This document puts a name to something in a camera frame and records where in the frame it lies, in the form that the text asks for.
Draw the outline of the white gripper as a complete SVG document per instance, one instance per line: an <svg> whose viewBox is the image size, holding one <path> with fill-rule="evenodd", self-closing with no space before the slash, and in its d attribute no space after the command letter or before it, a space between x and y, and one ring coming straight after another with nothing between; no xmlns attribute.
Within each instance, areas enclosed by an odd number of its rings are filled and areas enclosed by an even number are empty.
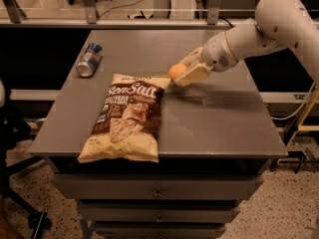
<svg viewBox="0 0 319 239"><path fill-rule="evenodd" d="M211 37L203 48L196 48L180 62L187 69L172 81L179 87L185 87L205 80L211 70L224 72L235 67L238 60L229 48L226 33L221 32Z"/></svg>

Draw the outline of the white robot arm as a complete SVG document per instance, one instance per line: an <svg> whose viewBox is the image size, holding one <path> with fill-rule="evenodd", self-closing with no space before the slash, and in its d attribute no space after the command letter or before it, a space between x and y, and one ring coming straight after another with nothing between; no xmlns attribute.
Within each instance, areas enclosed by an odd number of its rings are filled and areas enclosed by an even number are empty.
<svg viewBox="0 0 319 239"><path fill-rule="evenodd" d="M253 56L289 49L313 81L319 80L319 28L300 0L260 0L253 18L221 32L168 71L188 86L212 72L224 72Z"/></svg>

